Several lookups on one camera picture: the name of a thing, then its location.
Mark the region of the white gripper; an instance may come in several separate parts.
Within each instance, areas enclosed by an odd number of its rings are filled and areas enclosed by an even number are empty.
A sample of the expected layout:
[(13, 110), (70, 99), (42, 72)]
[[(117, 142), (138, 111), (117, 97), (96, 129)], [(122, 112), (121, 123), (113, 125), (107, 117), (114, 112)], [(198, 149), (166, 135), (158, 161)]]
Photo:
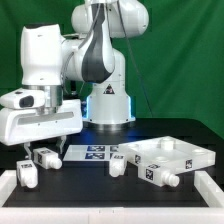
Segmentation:
[(81, 103), (78, 99), (65, 100), (52, 114), (38, 115), (36, 109), (3, 108), (0, 111), (0, 142), (7, 146), (24, 143), (27, 159), (32, 159), (29, 142), (58, 137), (56, 147), (62, 154), (67, 140), (65, 135), (79, 133), (82, 128)]

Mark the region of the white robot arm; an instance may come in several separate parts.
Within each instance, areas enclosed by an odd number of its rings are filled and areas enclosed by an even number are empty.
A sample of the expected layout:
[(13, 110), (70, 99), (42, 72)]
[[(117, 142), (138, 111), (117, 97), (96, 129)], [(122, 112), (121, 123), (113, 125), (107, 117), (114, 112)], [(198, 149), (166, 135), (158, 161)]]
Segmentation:
[(113, 38), (143, 34), (149, 14), (138, 0), (85, 0), (75, 32), (31, 24), (21, 34), (22, 87), (0, 97), (0, 142), (29, 144), (78, 133), (85, 123), (118, 130), (135, 121), (125, 91), (125, 58)]

